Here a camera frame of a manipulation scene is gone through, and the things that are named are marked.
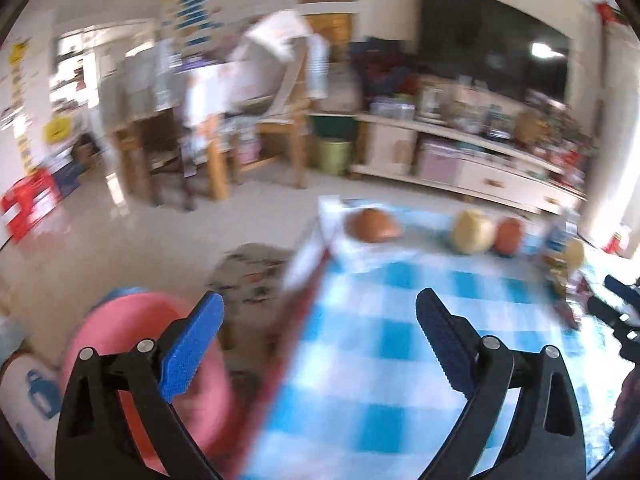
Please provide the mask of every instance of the black television screen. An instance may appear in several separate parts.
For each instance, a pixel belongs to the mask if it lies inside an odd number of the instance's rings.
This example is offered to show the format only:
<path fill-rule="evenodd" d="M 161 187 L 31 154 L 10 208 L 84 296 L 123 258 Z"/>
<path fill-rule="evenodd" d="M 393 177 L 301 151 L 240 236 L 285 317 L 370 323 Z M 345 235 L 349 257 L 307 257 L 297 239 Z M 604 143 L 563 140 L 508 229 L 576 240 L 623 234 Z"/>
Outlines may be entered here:
<path fill-rule="evenodd" d="M 497 0 L 422 0 L 418 66 L 423 73 L 485 81 L 524 101 L 527 90 L 564 102 L 569 39 Z"/>

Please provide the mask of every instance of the red box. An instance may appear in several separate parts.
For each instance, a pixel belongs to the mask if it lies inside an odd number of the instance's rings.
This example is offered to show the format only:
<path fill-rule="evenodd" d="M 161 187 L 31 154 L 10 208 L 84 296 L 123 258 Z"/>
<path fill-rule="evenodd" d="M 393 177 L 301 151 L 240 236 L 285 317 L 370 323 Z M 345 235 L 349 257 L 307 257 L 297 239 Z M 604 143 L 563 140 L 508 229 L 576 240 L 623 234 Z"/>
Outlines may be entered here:
<path fill-rule="evenodd" d="M 56 181 L 46 170 L 36 170 L 16 182 L 0 202 L 7 230 L 20 241 L 60 202 Z"/>

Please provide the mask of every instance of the pink box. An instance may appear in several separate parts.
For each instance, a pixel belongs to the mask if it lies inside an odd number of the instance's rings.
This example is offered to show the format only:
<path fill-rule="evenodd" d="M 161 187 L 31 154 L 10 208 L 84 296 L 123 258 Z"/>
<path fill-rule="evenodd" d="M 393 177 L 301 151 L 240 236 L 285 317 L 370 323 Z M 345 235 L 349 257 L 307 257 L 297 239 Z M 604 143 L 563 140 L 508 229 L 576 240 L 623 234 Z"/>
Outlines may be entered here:
<path fill-rule="evenodd" d="M 454 186 L 460 169 L 460 152 L 449 146 L 427 142 L 422 145 L 417 176 L 424 180 Z"/>

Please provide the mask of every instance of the green trash can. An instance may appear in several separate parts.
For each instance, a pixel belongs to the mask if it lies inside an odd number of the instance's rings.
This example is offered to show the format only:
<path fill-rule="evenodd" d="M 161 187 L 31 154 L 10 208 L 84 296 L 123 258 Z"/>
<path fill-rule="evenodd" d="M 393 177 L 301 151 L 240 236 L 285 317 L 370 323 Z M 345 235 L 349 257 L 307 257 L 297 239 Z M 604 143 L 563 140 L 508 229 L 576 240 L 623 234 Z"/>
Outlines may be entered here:
<path fill-rule="evenodd" d="M 348 140 L 318 138 L 318 154 L 320 171 L 339 176 L 349 169 L 351 143 Z"/>

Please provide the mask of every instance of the checkered tablecloth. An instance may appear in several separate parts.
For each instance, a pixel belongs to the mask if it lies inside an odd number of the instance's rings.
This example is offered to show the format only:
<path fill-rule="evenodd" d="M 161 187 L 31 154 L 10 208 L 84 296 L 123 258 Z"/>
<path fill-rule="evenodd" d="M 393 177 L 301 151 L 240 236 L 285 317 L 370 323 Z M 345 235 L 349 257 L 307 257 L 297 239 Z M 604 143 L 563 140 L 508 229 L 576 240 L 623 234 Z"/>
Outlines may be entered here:
<path fill-rule="evenodd" d="M 332 262 L 291 366 L 244 467 L 244 480 L 412 480 L 426 468 L 465 405 L 451 389 L 415 317 L 432 287 L 452 314 L 509 348 L 558 346 L 584 426 L 588 466 L 607 451 L 610 416 L 630 364 L 606 327 L 564 329 L 533 260 L 453 254 L 448 216 L 398 210 L 424 229 L 410 260 L 364 274 Z M 538 240 L 529 238 L 534 246 Z M 510 390 L 476 472 L 494 464 L 518 391 Z"/>

